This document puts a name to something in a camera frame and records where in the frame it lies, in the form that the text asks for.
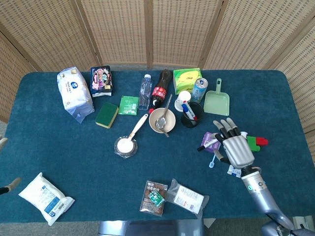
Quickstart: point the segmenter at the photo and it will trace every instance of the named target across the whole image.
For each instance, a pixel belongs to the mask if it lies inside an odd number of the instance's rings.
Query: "spoon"
[[[213,168],[215,166],[215,158],[216,158],[216,155],[213,156],[213,159],[212,159],[212,161],[209,164],[210,168]]]
[[[157,127],[159,130],[161,130],[167,137],[169,137],[169,136],[168,136],[168,134],[167,134],[167,133],[165,132],[165,130],[164,130],[164,127],[165,127],[165,124],[166,124],[165,116],[166,116],[166,113],[167,113],[167,110],[168,110],[168,106],[169,106],[169,104],[170,104],[170,102],[171,102],[172,96],[173,96],[173,94],[171,94],[171,95],[169,96],[169,99],[168,99],[168,101],[167,101],[167,104],[166,104],[166,107],[165,107],[165,109],[164,109],[163,115],[162,115],[160,118],[158,118],[158,119],[156,120],[156,127]]]

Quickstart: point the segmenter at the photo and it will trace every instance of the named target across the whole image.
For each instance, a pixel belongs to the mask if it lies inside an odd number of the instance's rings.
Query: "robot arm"
[[[281,212],[276,204],[258,168],[252,167],[255,158],[246,139],[241,135],[240,130],[232,119],[227,118],[226,121],[222,119],[221,123],[218,121],[213,123],[221,133],[213,134],[213,138],[222,143],[227,154],[227,158],[225,158],[216,151],[218,159],[224,163],[231,164],[236,169],[242,170],[241,179],[256,203],[258,210],[272,220],[262,227],[262,235],[306,235],[305,231],[302,232],[303,234],[295,231],[293,223]]]

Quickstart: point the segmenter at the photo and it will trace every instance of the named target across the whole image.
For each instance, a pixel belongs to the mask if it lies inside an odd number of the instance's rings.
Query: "pen holder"
[[[181,118],[181,122],[187,128],[194,128],[200,122],[200,120],[201,120],[201,118],[202,118],[202,116],[204,114],[204,111],[203,111],[202,106],[200,104],[198,104],[198,103],[190,102],[188,104],[190,105],[192,111],[196,115],[197,120],[189,119],[188,116],[186,115],[186,113],[183,112],[183,115],[182,115],[182,118]]]

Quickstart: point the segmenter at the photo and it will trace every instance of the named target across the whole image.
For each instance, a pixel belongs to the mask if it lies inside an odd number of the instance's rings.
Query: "white paper cup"
[[[183,112],[182,104],[184,101],[190,102],[191,94],[188,91],[181,91],[175,101],[175,109],[179,112]]]

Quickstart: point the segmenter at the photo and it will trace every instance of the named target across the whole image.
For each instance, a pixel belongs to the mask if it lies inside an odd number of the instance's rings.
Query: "silver can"
[[[208,87],[208,81],[204,78],[197,79],[191,94],[191,101],[200,103],[203,95],[205,94]]]

